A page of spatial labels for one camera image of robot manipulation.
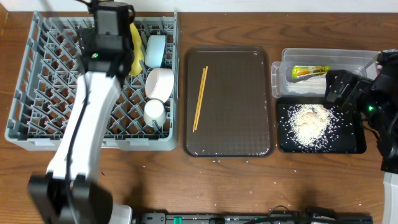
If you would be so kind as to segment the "wooden chopstick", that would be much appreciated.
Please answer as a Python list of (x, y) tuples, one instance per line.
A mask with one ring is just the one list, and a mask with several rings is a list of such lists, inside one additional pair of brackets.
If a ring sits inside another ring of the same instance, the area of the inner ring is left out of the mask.
[(202, 91), (201, 91), (201, 96), (200, 96), (200, 104), (199, 104), (199, 108), (198, 108), (198, 116), (197, 116), (197, 123), (196, 123), (196, 126), (195, 126), (195, 131), (197, 130), (197, 127), (198, 127), (198, 121), (199, 121), (200, 112), (201, 112), (201, 104), (202, 104), (202, 101), (203, 101), (203, 94), (204, 94), (204, 90), (205, 90), (206, 76), (207, 76), (207, 73), (208, 73), (208, 66), (206, 66), (205, 68), (206, 68), (205, 79), (203, 81), (203, 86), (202, 86)]
[(197, 123), (198, 108), (199, 108), (199, 104), (200, 104), (200, 96), (201, 96), (203, 81), (204, 81), (204, 79), (205, 79), (205, 71), (206, 71), (206, 68), (204, 67), (204, 68), (203, 68), (203, 72), (202, 72), (202, 76), (201, 76), (200, 88), (199, 88), (199, 92), (198, 92), (197, 106), (196, 106), (196, 111), (195, 111), (195, 117), (194, 117), (194, 122), (193, 122), (193, 130), (192, 130), (192, 133), (195, 132), (195, 126), (196, 126), (196, 123)]

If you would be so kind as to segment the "white pink bowl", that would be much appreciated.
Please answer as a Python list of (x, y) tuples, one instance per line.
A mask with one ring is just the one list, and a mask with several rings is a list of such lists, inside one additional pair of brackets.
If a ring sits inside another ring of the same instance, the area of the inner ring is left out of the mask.
[(169, 68), (154, 68), (147, 77), (145, 92), (150, 99), (165, 103), (174, 88), (174, 73)]

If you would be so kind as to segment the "light blue bowl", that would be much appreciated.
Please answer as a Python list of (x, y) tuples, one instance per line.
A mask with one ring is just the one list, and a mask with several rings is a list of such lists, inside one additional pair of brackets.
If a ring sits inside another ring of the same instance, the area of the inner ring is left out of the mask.
[(145, 64), (150, 68), (159, 68), (162, 65), (166, 45), (165, 35), (151, 35), (147, 42)]

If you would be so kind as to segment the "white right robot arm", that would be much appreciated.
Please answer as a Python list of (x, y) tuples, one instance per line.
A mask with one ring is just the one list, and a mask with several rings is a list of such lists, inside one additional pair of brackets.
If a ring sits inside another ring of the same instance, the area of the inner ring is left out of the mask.
[(383, 223), (397, 223), (397, 50), (378, 53), (373, 80), (347, 70), (326, 73), (325, 99), (359, 112), (377, 136), (384, 172)]

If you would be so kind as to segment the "white napkin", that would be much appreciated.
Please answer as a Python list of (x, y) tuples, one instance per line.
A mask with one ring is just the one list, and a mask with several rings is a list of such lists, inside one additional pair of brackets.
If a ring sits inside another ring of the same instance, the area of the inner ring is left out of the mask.
[(289, 83), (287, 85), (289, 92), (298, 94), (320, 94), (324, 95), (326, 90), (326, 78), (325, 77), (312, 77), (308, 80), (301, 80), (295, 83)]

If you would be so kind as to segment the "white green cup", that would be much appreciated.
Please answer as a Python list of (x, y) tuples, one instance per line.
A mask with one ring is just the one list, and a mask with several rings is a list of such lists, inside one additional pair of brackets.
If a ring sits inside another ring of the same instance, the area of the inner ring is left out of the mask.
[(144, 121), (146, 125), (154, 127), (153, 121), (155, 121), (158, 127), (161, 127), (166, 122), (166, 112), (164, 105), (161, 101), (152, 99), (149, 100), (144, 107)]

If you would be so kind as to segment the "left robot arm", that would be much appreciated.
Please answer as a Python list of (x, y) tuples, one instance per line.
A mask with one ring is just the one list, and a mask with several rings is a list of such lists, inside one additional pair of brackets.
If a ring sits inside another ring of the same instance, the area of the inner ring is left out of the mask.
[(90, 1), (94, 26), (80, 31), (76, 96), (62, 141), (45, 175), (32, 175), (30, 197), (45, 223), (131, 223), (132, 208), (98, 184), (107, 123), (134, 61), (134, 7)]

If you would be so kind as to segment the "yellow green snack wrapper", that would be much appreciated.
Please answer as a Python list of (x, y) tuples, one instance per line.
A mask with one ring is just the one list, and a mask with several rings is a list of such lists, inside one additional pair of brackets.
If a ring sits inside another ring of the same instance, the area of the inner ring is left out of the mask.
[(292, 79), (323, 75), (329, 70), (331, 70), (330, 66), (295, 65), (292, 69)]

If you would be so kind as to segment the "yellow plate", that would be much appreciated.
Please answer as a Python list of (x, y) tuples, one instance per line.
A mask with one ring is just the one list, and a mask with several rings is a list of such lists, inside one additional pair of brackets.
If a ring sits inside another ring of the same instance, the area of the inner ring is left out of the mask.
[(136, 77), (142, 72), (142, 67), (140, 64), (140, 61), (144, 61), (144, 54), (142, 53), (141, 47), (143, 46), (142, 44), (142, 39), (139, 34), (138, 29), (132, 22), (130, 24), (130, 31), (132, 35), (132, 42), (133, 42), (133, 47), (134, 47), (134, 61), (131, 65), (131, 71), (129, 72), (130, 76)]

